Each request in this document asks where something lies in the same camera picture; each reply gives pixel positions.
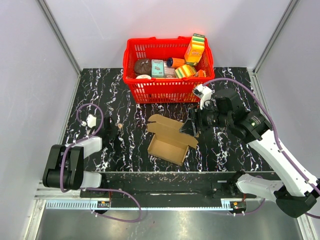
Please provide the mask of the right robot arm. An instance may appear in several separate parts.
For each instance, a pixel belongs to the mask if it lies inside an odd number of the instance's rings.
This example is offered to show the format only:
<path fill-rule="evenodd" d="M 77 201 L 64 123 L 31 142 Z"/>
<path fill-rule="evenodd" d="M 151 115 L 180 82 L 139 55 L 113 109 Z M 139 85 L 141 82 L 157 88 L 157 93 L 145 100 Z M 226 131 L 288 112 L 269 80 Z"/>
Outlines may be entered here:
<path fill-rule="evenodd" d="M 209 87 L 200 84 L 193 94 L 200 102 L 188 110 L 181 133 L 195 137 L 211 127 L 226 128 L 258 152 L 279 177 L 279 180 L 267 180 L 237 171 L 227 180 L 231 197 L 239 198 L 243 194 L 262 197 L 276 203 L 292 218 L 306 214 L 316 204 L 320 180 L 284 149 L 276 148 L 275 128 L 261 113 L 247 111 L 238 93 L 231 88 L 212 93 Z"/>

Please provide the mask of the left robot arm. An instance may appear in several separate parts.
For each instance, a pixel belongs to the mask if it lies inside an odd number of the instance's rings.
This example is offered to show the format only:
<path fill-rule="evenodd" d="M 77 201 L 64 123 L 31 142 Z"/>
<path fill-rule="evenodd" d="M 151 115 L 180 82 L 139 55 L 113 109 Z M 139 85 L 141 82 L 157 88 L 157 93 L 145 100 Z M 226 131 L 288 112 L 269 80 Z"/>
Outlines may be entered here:
<path fill-rule="evenodd" d="M 118 134 L 118 128 L 112 117 L 94 117 L 89 115 L 90 133 L 97 134 L 87 138 L 72 147 L 55 144 L 51 147 L 44 169 L 42 184 L 47 188 L 65 191 L 91 188 L 91 192 L 98 198 L 107 195 L 108 185 L 102 182 L 102 175 L 85 171 L 84 160 L 103 150 Z"/>

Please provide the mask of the brown cardboard box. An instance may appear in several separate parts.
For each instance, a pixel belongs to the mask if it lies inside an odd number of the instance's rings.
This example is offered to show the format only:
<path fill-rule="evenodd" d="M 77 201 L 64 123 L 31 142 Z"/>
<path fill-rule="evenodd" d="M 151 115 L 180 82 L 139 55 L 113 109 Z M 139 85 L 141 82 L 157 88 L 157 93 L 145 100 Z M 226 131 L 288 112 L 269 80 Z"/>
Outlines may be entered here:
<path fill-rule="evenodd" d="M 147 131 L 153 133 L 147 148 L 149 155 L 182 166 L 189 148 L 197 148 L 198 140 L 180 132 L 182 122 L 153 114 L 148 119 Z"/>

